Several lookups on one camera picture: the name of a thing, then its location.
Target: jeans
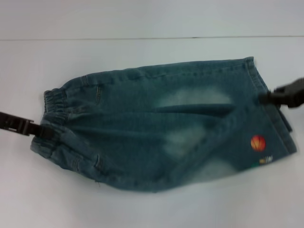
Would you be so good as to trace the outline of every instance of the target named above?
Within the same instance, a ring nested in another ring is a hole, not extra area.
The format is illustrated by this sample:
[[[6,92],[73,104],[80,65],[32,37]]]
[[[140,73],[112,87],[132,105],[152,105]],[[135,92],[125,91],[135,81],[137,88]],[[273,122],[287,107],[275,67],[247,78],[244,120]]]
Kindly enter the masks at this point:
[[[161,191],[272,163],[296,151],[252,57],[144,66],[45,92],[51,140],[31,149],[123,190]]]

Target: basketball patch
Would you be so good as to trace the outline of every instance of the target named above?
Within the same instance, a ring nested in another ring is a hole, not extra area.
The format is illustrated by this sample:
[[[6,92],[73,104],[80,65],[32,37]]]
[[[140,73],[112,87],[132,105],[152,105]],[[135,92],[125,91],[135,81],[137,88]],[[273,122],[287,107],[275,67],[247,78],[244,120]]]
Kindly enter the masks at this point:
[[[262,152],[266,147],[266,141],[263,136],[255,135],[251,139],[251,147],[255,151]]]

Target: embroidered logo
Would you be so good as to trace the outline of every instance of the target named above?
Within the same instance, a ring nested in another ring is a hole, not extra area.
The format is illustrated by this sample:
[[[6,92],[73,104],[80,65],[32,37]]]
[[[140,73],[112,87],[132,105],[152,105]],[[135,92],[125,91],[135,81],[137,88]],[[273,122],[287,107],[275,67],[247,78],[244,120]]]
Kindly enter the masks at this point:
[[[263,136],[255,135],[251,139],[251,147],[255,151],[262,152],[266,147],[266,141]]]
[[[263,159],[260,159],[259,160],[259,163],[262,165],[262,164],[267,164],[267,163],[270,163],[272,162],[273,160],[273,157],[272,156],[268,156],[268,157],[265,157]]]

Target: hem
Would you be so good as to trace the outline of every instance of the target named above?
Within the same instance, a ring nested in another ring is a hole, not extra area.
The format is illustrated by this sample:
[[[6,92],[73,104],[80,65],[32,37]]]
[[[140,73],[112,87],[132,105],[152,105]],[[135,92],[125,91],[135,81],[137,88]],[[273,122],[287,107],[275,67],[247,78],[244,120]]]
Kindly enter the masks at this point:
[[[252,83],[254,84],[257,93],[267,93],[268,88],[266,87],[263,79],[259,75],[253,57],[246,58],[247,69],[251,77]],[[270,119],[276,133],[285,145],[286,151],[289,154],[296,152],[296,146],[293,139],[290,136],[290,129],[285,124],[285,117],[280,113],[278,107],[273,104],[262,105],[265,113]]]

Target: white surface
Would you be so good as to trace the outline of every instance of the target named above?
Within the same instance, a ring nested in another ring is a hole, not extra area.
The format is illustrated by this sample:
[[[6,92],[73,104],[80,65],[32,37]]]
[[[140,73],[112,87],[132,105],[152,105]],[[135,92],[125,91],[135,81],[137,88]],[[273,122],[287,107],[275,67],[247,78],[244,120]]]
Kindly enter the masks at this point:
[[[255,56],[269,87],[303,76],[303,38],[0,42],[0,110],[40,121],[42,94],[87,73]],[[286,111],[299,153],[205,184],[142,194],[62,170],[0,131],[0,227],[298,228],[304,223],[303,108]]]
[[[0,0],[0,39],[304,35],[303,0]]]
[[[3,41],[304,35],[302,0],[0,0],[0,111],[39,123],[43,92],[88,73],[254,56],[270,88],[304,76],[304,38]],[[0,130],[2,228],[299,228],[304,108],[284,109],[299,152],[215,182],[158,194],[65,171]]]

